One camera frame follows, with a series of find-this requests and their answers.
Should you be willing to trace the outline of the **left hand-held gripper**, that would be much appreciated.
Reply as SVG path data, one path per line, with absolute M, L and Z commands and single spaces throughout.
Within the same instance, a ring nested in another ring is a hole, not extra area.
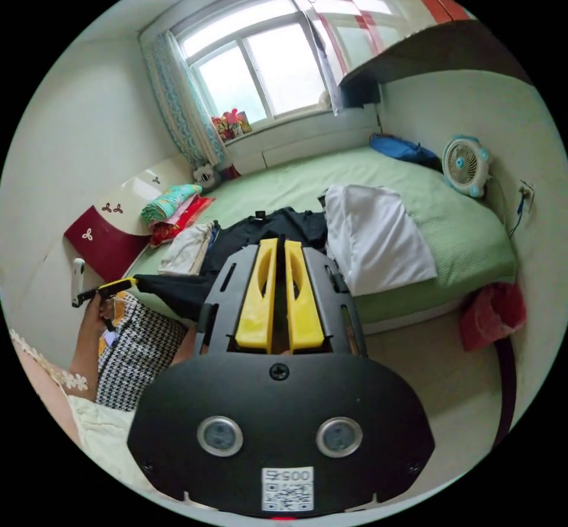
M 99 287 L 93 287 L 91 289 L 84 290 L 77 294 L 77 308 L 81 307 L 84 303 L 90 301 L 97 295 L 100 296 L 103 307 L 107 305 L 109 308 L 114 308 L 114 296 L 135 286 L 136 278 L 128 277 L 125 279 L 113 281 L 111 283 L 103 284 Z M 106 330 L 109 332 L 114 332 L 114 314 L 110 315 L 110 312 L 108 312 L 108 314 L 109 316 L 103 314 L 102 320 L 105 324 Z

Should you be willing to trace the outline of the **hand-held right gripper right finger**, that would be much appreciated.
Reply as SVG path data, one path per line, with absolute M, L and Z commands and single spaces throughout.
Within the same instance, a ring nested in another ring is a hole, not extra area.
M 318 349 L 324 333 L 302 245 L 287 240 L 284 252 L 290 353 Z

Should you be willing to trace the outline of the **person's left hand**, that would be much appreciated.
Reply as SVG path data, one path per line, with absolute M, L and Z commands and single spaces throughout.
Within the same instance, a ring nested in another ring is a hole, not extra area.
M 89 301 L 82 321 L 82 329 L 90 334 L 98 333 L 101 335 L 112 324 L 114 320 L 115 306 L 114 299 L 103 299 L 99 292 L 95 292 L 94 297 Z

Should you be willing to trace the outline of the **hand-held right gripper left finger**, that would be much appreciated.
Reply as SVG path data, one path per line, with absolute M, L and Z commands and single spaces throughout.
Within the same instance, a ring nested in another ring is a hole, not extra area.
M 254 256 L 235 333 L 241 349 L 271 352 L 277 248 L 278 239 L 261 240 Z

